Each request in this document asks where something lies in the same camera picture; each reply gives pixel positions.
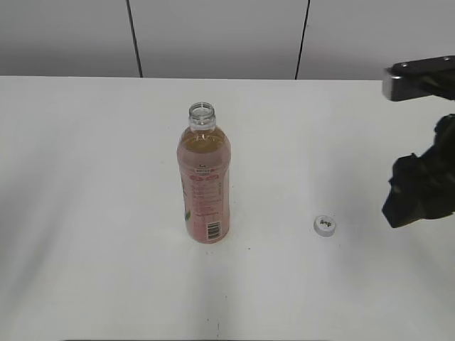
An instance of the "nutrition facts label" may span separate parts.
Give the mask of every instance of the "nutrition facts label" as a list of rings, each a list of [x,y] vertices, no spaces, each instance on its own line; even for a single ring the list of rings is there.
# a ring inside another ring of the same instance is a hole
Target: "nutrition facts label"
[[[186,225],[190,234],[201,241],[222,236],[225,200],[229,200],[228,172],[212,169],[206,174],[197,170],[182,172]]]

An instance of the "liquid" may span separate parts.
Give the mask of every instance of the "liquid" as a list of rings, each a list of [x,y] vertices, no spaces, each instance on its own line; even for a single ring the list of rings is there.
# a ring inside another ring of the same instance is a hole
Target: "liquid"
[[[201,243],[229,231],[230,143],[221,129],[186,129],[177,148],[188,233]]]

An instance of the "barcode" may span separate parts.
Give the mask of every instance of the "barcode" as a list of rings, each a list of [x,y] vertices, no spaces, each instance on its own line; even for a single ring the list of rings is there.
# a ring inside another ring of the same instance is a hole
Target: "barcode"
[[[221,235],[221,222],[209,222],[207,224],[208,240],[217,239]]]

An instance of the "bottle opening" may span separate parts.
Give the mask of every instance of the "bottle opening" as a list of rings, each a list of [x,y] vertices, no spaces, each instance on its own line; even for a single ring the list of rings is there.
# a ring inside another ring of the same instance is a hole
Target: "bottle opening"
[[[198,102],[190,107],[190,127],[192,130],[211,130],[215,128],[215,109],[210,103]]]

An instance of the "plastic bottle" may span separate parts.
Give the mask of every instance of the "plastic bottle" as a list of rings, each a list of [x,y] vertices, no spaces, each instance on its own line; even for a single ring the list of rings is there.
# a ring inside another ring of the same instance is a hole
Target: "plastic bottle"
[[[216,126],[211,104],[190,107],[189,127],[177,148],[188,233],[211,244],[229,231],[230,143]]]

